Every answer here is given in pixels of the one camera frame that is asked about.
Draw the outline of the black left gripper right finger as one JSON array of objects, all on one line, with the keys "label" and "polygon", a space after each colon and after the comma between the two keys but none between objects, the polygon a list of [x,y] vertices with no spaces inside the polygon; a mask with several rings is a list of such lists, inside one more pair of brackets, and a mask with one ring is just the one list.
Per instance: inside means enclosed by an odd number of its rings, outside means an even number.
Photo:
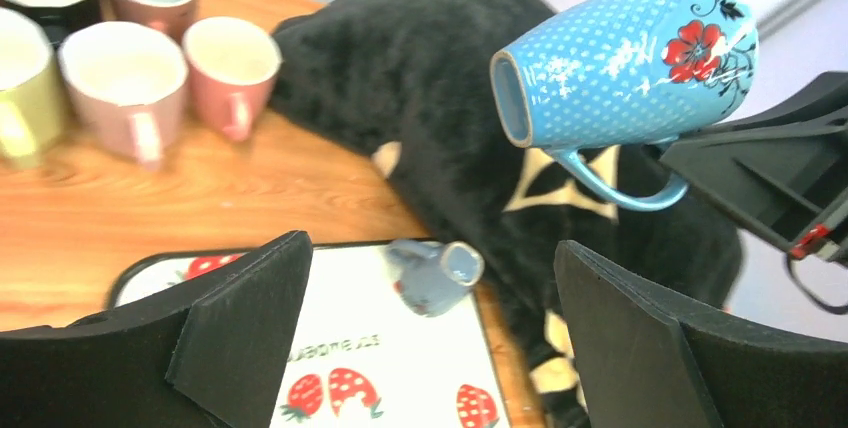
[{"label": "black left gripper right finger", "polygon": [[847,346],[728,314],[561,242],[554,271],[595,427],[843,427]]}]

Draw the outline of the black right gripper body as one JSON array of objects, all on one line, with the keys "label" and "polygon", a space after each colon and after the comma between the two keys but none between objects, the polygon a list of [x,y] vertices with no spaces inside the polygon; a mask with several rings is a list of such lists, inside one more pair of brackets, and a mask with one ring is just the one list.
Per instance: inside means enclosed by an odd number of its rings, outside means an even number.
[{"label": "black right gripper body", "polygon": [[788,259],[846,259],[846,72],[825,71],[761,113],[685,133],[657,160],[697,201]]}]

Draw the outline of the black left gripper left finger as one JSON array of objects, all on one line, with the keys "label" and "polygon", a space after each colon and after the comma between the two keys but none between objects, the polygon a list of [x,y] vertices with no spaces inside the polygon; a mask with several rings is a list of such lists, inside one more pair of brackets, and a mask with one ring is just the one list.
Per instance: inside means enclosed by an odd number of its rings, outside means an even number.
[{"label": "black left gripper left finger", "polygon": [[1,335],[5,427],[266,427],[303,303],[310,237],[69,326]]}]

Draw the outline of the white strawberry tray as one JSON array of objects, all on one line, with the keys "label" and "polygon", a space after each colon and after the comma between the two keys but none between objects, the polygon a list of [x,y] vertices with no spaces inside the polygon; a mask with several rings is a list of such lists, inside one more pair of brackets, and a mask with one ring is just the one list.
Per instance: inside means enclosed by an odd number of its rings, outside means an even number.
[{"label": "white strawberry tray", "polygon": [[425,317],[380,242],[314,249],[275,427],[506,427],[477,300]]}]

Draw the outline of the pink octagonal mug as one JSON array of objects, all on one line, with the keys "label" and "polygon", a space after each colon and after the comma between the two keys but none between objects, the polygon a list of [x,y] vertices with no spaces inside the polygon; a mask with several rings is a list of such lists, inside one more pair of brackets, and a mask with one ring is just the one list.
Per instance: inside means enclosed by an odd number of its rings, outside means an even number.
[{"label": "pink octagonal mug", "polygon": [[159,169],[188,100],[180,46],[141,24],[109,21],[68,36],[57,59],[73,107],[101,146]]}]

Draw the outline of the pink round mug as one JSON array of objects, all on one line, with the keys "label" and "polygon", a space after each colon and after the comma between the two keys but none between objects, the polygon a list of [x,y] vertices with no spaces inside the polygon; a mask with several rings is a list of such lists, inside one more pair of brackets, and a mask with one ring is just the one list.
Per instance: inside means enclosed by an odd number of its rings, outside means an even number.
[{"label": "pink round mug", "polygon": [[231,141],[248,139],[282,65],[277,44],[252,22],[215,16],[192,24],[182,47],[195,115]]}]

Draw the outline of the green octagonal mug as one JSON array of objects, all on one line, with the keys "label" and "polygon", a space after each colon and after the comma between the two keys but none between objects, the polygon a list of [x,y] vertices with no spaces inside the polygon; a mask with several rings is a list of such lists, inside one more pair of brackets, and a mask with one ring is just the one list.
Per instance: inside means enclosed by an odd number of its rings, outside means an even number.
[{"label": "green octagonal mug", "polygon": [[42,28],[1,10],[1,158],[17,169],[39,165],[65,132],[70,106],[55,52]]}]

